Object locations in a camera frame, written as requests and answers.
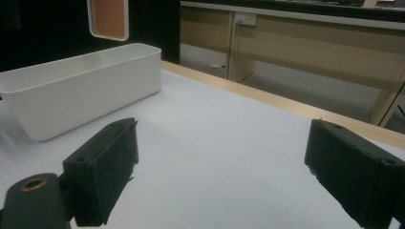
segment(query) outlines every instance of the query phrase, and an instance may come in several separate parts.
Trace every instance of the wooden countertop edge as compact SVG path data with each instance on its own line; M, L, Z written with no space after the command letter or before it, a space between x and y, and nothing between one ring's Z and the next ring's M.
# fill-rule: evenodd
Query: wooden countertop edge
M207 73L201 73L183 66L162 61L163 69L188 78L198 80L202 83L221 88L236 94L264 102L271 106L283 109L285 111L301 115L311 119L320 119L333 122L346 127L347 129L363 137L380 141L397 148L405 149L405 135L393 132L372 124L349 118L340 114L328 112L319 108L312 107L276 94L266 93L242 84L231 82Z

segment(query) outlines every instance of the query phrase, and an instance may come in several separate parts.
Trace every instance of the white plastic bin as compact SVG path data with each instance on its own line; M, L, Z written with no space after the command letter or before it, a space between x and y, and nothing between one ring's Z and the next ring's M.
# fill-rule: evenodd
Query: white plastic bin
M160 49L130 44L0 73L0 94L34 140L46 140L161 88Z

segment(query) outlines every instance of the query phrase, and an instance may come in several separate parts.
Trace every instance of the floor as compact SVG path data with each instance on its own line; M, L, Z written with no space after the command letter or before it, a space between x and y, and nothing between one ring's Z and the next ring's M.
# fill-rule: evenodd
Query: floor
M181 44L181 64L191 69L224 77L225 58L221 52ZM257 62L255 72L242 83L365 122L378 93L374 88L263 62ZM405 99L400 107L405 109ZM405 115L399 108L385 128L405 134Z

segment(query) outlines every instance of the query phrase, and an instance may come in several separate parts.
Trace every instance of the container rim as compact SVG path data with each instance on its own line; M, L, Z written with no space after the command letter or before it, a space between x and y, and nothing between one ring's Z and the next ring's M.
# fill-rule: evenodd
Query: container rim
M88 70L88 71L84 71L84 72L81 72L81 73L76 73L76 74L67 75L67 76L64 76L64 77L61 77L61 78L57 78L57 79L55 79L55 80L51 80L51 81L49 81L49 82L45 82L45 83L42 83L42 84L38 84L38 85L31 86L31 87L27 87L27 88L25 88L25 89L14 90L14 91L1 91L1 87L0 87L0 95L13 95L13 94L21 94L21 93L29 92L29 91L34 90L34 89L39 89L39 88L42 88L42 87L46 87L46 86L52 85L52 84L54 84L54 83L58 83L58 82L65 81L65 80L74 79L74 78L79 77L80 75L82 75L82 74L84 74L84 73L91 73L91 72L101 71L101 70L106 69L106 68L111 68L111 67L113 67L113 66L122 65L122 64L128 63L128 62L130 62L130 61L133 61L133 60L136 60L136 59L140 59L140 58L144 58L145 56L154 55L154 54L157 54L157 53L160 53L160 52L161 52L161 49L160 49L160 48L157 48L157 47L154 47L154 46L146 45L146 44L143 44L143 43L131 43L131 44L125 44L125 45L122 45L122 46L113 47L113 48L106 49L106 50L100 50L100 51L95 51L95 52L88 52L88 53L85 53L85 54L82 54L82 55L75 55L75 56L71 56L71 57L67 57L67 58L63 58L63 59L59 59L59 60L54 60L54 61L45 62L45 63L41 63L41 64L37 64L37 65L31 65L31 66L27 66L27 67L23 67L23 68L19 68L19 69L14 69L14 70L10 70L10 71L5 71L5 72L0 73L0 78L1 78L2 74L5 74L5 73L18 72L18 71L21 71L21 70L24 70L24 69L35 68L35 67L38 67L38 66L51 65L52 63L67 61L67 60L71 60L71 59L78 58L78 57L80 57L80 56L88 56L88 55L92 55L92 54L99 53L99 52L106 52L106 51L111 51L111 50L124 49L124 48L129 47L129 46L144 46L144 47L151 48L151 49L153 49L154 51L153 51L153 52L150 52L150 53L148 53L148 54L146 54L146 55L144 55L144 56L136 56L136 57L129 58L129 59L126 59L126 60L121 61L121 62L118 62L118 63L114 63L114 64L110 64L110 65L106 65L106 66L94 68L94 69L91 69L91 70Z

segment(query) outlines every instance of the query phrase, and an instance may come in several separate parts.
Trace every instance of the black wall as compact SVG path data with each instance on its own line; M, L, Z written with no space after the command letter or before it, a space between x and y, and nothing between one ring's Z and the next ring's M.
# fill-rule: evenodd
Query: black wall
M128 3L130 35L119 42L91 36L86 0L0 0L0 72L136 42L179 63L180 1Z

